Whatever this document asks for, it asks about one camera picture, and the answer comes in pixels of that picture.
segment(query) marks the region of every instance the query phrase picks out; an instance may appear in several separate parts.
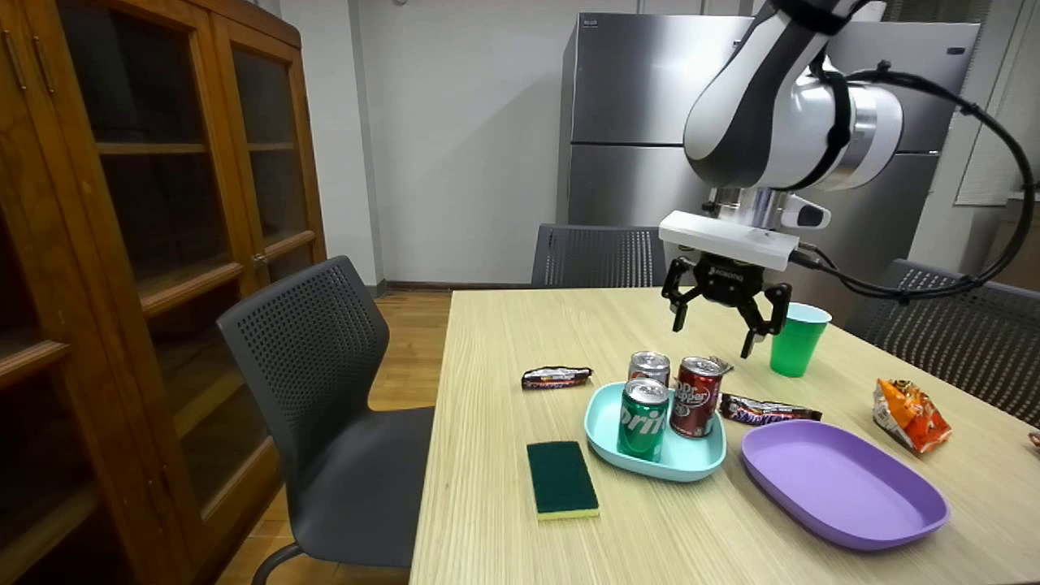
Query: gray chair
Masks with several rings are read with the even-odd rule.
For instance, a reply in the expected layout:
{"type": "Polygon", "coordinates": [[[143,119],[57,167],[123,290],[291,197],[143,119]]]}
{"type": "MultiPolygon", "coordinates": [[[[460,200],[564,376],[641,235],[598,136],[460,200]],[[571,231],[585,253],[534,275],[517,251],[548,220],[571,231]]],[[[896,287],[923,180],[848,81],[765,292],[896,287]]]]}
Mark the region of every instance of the gray chair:
{"type": "Polygon", "coordinates": [[[367,409],[390,332],[352,258],[265,287],[218,328],[278,448],[295,535],[252,580],[300,553],[405,569],[433,409],[367,409]]]}
{"type": "Polygon", "coordinates": [[[661,287],[665,275],[655,227],[543,223],[534,287],[661,287]]]}
{"type": "MultiPolygon", "coordinates": [[[[957,272],[896,258],[886,287],[932,290],[957,272]]],[[[1040,425],[1040,292],[989,282],[967,295],[863,302],[855,335],[1040,425]]]]}

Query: teal plate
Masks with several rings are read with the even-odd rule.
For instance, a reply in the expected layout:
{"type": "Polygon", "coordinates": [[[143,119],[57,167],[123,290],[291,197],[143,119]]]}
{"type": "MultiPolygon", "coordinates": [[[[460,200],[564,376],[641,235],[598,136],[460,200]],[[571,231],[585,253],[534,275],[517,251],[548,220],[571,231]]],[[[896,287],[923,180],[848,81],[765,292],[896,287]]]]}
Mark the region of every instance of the teal plate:
{"type": "Polygon", "coordinates": [[[602,454],[608,465],[661,478],[661,482],[703,482],[714,475],[714,466],[725,461],[725,425],[714,415],[712,432],[704,438],[685,438],[674,427],[664,432],[661,458],[633,458],[616,450],[616,419],[622,419],[622,394],[623,382],[598,385],[585,409],[585,438],[596,454],[602,454]]]}

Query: chair backrest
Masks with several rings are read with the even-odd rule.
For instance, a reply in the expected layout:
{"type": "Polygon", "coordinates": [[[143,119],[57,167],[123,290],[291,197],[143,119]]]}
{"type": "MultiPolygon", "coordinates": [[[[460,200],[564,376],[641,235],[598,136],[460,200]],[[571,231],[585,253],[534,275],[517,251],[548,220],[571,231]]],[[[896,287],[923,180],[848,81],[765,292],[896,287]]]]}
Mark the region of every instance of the chair backrest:
{"type": "Polygon", "coordinates": [[[661,287],[665,275],[655,227],[543,223],[534,287],[661,287]]]}
{"type": "MultiPolygon", "coordinates": [[[[957,272],[896,258],[886,287],[932,290],[957,272]]],[[[869,302],[855,335],[1040,425],[1040,292],[989,282],[967,295],[869,302]]]]}
{"type": "Polygon", "coordinates": [[[390,328],[355,272],[335,257],[291,272],[218,319],[218,328],[300,486],[321,448],[367,412],[367,388],[390,328]]]}

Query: green can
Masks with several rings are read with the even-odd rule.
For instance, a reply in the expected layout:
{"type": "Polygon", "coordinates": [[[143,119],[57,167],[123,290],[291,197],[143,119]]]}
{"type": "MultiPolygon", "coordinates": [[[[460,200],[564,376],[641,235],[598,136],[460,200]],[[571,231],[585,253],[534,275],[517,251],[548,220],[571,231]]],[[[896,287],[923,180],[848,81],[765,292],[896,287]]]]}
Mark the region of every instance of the green can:
{"type": "Polygon", "coordinates": [[[623,382],[616,448],[633,458],[655,458],[669,415],[669,388],[661,380],[633,376],[623,382]]]}

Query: black cable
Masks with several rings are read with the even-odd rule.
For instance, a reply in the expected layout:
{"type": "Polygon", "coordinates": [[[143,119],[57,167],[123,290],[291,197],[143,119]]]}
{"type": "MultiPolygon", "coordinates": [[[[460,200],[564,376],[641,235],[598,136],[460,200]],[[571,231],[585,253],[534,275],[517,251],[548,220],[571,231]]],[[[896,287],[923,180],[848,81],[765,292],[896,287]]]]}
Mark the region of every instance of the black cable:
{"type": "Polygon", "coordinates": [[[957,279],[951,287],[938,287],[938,290],[886,290],[886,287],[874,287],[863,279],[855,279],[848,272],[842,272],[820,246],[799,246],[790,258],[806,265],[806,270],[820,270],[835,275],[845,290],[858,292],[858,295],[870,295],[870,297],[945,297],[945,295],[963,295],[973,292],[977,287],[985,287],[989,279],[996,279],[1023,246],[1030,223],[1033,223],[1033,197],[1037,197],[1037,179],[1030,167],[1030,158],[1023,157],[1020,142],[990,118],[985,113],[977,102],[938,86],[929,76],[910,74],[910,70],[890,70],[886,63],[876,63],[874,70],[855,70],[848,74],[848,81],[874,81],[874,83],[896,83],[896,86],[910,86],[910,89],[923,89],[923,93],[937,93],[942,99],[951,99],[963,107],[963,113],[977,118],[990,132],[999,132],[1003,138],[1003,146],[1010,148],[1020,179],[1023,179],[1023,203],[1018,213],[1018,227],[1010,235],[1010,239],[1003,242],[1000,257],[985,265],[981,272],[965,272],[963,279],[957,279]]]}

